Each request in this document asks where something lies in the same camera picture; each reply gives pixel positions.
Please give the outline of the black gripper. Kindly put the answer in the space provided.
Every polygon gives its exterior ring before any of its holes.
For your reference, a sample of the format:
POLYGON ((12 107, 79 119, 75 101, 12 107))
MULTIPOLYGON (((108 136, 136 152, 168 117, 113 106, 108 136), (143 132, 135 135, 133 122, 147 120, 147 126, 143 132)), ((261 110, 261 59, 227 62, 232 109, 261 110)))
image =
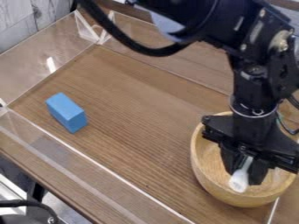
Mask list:
POLYGON ((281 131, 276 115, 243 116, 205 115, 201 118, 201 135, 220 149, 225 172, 232 175, 248 157, 248 184, 259 186, 269 169, 299 173, 299 144, 281 131))

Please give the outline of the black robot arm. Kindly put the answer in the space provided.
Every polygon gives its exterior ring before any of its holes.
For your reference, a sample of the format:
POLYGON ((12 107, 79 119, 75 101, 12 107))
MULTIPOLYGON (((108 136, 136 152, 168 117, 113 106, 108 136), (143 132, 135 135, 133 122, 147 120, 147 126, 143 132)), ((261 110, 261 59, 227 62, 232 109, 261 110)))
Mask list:
POLYGON ((233 72, 229 115, 205 115, 201 135, 219 145, 228 173, 245 166, 247 181, 261 184, 269 170, 299 173, 299 144, 280 130, 277 109, 299 91, 295 28, 267 0, 127 0, 149 12, 171 44, 139 44, 113 24, 95 0, 79 4, 132 51, 167 57, 203 41, 223 49, 233 72))

